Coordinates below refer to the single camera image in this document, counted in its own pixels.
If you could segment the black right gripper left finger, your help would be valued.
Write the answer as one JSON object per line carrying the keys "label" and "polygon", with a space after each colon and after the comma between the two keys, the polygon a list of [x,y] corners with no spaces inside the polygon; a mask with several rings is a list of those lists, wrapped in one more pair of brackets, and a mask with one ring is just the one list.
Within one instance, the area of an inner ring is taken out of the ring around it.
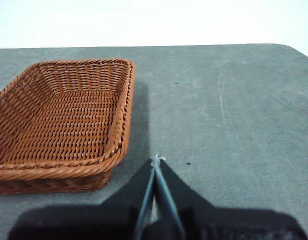
{"label": "black right gripper left finger", "polygon": [[100,204],[50,205],[23,213],[11,240],[130,240],[149,213],[154,180],[151,160]]}

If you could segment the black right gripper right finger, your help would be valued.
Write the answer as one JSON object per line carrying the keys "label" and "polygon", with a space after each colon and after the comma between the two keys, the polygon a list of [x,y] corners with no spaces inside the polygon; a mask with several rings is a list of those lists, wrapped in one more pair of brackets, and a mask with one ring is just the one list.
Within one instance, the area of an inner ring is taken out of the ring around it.
{"label": "black right gripper right finger", "polygon": [[212,205],[161,158],[155,160],[158,202],[186,240],[306,240],[291,215],[270,209]]}

